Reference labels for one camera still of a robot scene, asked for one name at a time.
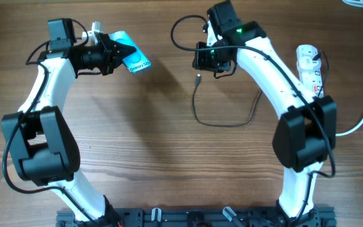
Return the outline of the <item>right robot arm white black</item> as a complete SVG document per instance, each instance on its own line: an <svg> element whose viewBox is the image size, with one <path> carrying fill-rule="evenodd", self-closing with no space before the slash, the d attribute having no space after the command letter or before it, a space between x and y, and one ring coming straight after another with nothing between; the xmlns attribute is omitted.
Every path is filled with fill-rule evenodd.
<svg viewBox="0 0 363 227"><path fill-rule="evenodd" d="M272 147L284 166L277 209L286 226L299 226L315 216L312 202L316 176L326 159L333 159L337 106L331 97L317 97L277 55L270 39L255 22L242 23L232 2L207 10L193 67L220 78L245 70L272 104L278 124Z"/></svg>

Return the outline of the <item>turquoise screen smartphone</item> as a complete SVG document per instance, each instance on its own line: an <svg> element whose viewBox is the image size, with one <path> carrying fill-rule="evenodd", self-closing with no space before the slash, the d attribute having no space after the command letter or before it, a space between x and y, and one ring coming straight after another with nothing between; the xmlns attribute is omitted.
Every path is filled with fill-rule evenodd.
<svg viewBox="0 0 363 227"><path fill-rule="evenodd" d="M109 37L113 41L135 48L135 52L123 59L123 64L131 73L135 74L151 67L151 62L149 61L149 59L143 54L140 48L138 48L135 42L129 37L129 35L125 31L121 30L110 33Z"/></svg>

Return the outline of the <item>white power strip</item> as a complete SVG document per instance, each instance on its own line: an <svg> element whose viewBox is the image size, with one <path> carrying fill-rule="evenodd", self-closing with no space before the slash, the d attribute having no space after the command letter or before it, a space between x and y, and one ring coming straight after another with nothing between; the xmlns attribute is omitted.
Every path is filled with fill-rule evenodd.
<svg viewBox="0 0 363 227"><path fill-rule="evenodd" d="M299 45L296 49L297 70L300 82L317 97L322 98L321 60L316 47L308 44Z"/></svg>

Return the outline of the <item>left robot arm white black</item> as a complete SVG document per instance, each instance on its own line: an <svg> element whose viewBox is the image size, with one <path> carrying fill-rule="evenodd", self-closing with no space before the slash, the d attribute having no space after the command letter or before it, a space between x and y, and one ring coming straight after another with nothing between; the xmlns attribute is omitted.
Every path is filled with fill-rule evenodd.
<svg viewBox="0 0 363 227"><path fill-rule="evenodd" d="M131 67L142 53L123 31L107 34L93 23L77 37L75 24L71 18L49 20L49 40L26 60L26 65L37 66L38 74L18 111L2 118L3 176L11 189L26 193L9 176L12 161L17 175L35 184L34 194L52 191L67 204L75 226L121 226L122 218L107 197L81 172L79 147L62 109L80 75L109 75L121 65Z"/></svg>

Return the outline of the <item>white USB charger adapter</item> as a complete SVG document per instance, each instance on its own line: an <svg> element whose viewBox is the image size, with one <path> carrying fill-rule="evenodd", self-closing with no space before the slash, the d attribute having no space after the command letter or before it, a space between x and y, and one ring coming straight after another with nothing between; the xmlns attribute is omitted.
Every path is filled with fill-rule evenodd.
<svg viewBox="0 0 363 227"><path fill-rule="evenodd" d="M314 60L312 56L305 55L297 60L297 70L302 73L304 71L319 71L321 68L321 61Z"/></svg>

